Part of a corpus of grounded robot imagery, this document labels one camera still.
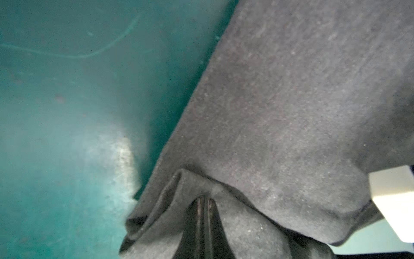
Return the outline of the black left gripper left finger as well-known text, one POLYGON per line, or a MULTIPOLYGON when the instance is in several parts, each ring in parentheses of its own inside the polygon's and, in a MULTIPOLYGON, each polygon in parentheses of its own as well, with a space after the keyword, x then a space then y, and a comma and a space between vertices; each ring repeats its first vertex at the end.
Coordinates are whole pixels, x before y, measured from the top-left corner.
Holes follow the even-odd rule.
POLYGON ((200 196, 185 211, 183 235, 174 259, 204 258, 204 206, 205 196, 200 196))

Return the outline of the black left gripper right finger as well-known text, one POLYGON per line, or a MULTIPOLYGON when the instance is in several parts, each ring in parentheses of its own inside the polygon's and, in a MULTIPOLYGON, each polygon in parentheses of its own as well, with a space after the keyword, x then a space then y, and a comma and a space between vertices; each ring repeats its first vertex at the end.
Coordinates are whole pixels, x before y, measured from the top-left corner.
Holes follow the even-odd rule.
POLYGON ((211 198, 205 200, 205 258, 235 259, 227 241, 216 203, 211 198))

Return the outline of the dark grey long pants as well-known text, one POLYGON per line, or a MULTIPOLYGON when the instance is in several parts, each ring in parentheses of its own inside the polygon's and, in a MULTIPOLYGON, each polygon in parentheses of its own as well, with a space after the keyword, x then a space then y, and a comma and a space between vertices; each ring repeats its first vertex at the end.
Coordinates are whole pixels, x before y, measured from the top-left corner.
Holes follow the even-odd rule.
POLYGON ((414 163, 413 1, 241 1, 126 220, 123 259, 192 259, 217 208, 237 259, 333 259, 414 163))

